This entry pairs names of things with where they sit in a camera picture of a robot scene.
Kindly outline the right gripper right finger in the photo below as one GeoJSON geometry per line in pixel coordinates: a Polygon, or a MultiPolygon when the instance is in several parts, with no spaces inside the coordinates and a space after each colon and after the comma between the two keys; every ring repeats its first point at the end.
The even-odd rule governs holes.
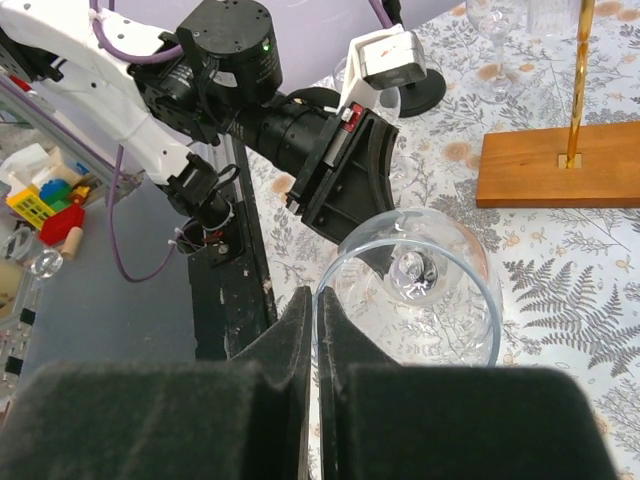
{"type": "Polygon", "coordinates": [[[326,479],[612,479],[585,395],[547,368],[403,366],[317,298],[326,479]]]}

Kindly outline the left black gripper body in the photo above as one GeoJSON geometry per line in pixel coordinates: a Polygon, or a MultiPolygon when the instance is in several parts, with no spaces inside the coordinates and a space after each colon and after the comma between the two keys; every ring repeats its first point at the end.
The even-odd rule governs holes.
{"type": "Polygon", "coordinates": [[[286,200],[292,212],[354,213],[360,200],[359,129],[358,122],[318,108],[281,102],[241,109],[229,133],[295,179],[286,200]]]}

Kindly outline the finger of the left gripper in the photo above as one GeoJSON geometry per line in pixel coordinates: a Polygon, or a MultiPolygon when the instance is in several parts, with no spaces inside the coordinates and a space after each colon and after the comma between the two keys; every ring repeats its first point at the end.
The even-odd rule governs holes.
{"type": "Polygon", "coordinates": [[[302,223],[339,244],[370,218],[392,210],[390,167],[398,133],[370,109],[356,109],[350,121],[342,121],[333,139],[337,153],[322,157],[302,223]]]}

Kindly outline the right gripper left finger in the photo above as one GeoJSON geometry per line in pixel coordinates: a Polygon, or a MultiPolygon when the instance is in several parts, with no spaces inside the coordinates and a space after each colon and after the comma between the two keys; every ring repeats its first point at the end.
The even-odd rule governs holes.
{"type": "Polygon", "coordinates": [[[67,363],[1,430],[5,479],[305,479],[312,293],[234,358],[67,363]]]}

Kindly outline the round clear wine glass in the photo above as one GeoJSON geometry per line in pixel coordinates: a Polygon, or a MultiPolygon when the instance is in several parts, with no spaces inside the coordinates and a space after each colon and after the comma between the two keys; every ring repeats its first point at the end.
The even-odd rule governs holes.
{"type": "Polygon", "coordinates": [[[400,208],[359,225],[319,281],[315,329],[330,297],[357,332],[401,364],[496,364],[499,276],[476,235],[442,212],[400,208]]]}

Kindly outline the ribbed clear wine glass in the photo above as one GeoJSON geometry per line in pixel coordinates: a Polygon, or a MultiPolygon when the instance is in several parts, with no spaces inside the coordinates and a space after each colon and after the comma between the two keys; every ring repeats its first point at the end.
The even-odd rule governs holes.
{"type": "Polygon", "coordinates": [[[580,1],[528,0],[526,31],[533,36],[561,36],[574,31],[580,1]]]}

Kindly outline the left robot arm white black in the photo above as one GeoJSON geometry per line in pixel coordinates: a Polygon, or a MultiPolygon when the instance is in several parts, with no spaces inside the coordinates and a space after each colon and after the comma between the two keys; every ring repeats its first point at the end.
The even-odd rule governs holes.
{"type": "Polygon", "coordinates": [[[272,18],[256,1],[203,1],[174,32],[94,1],[5,1],[1,63],[100,123],[179,213],[222,230],[222,173],[177,141],[230,136],[295,182],[288,208],[339,243],[394,207],[397,129],[368,100],[326,88],[281,92],[272,18]]]}

